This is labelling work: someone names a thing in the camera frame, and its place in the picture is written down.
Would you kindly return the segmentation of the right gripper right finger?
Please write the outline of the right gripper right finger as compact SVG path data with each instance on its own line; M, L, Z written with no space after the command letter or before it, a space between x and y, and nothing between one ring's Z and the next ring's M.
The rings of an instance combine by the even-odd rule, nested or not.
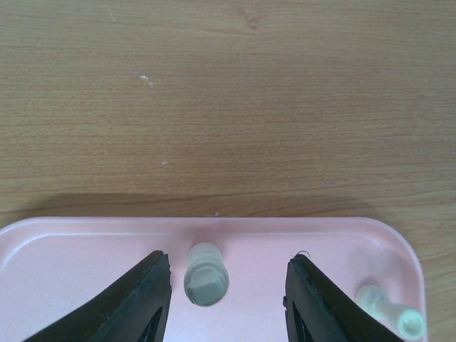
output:
M288 263L283 305L289 341L401 340L361 309L304 254L297 254Z

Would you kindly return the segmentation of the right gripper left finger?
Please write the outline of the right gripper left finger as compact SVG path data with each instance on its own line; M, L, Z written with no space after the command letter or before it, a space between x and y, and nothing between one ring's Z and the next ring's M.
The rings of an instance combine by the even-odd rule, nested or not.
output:
M162 341L172 287L168 255L153 251L108 288L27 341Z

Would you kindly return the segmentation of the light wooden chess piece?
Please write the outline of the light wooden chess piece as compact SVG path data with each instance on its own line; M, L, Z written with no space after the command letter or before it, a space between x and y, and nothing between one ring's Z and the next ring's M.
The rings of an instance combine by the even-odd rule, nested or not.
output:
M209 242L194 245L184 277L187 298L197 306L213 306L223 299L228 288L229 275L218 246Z

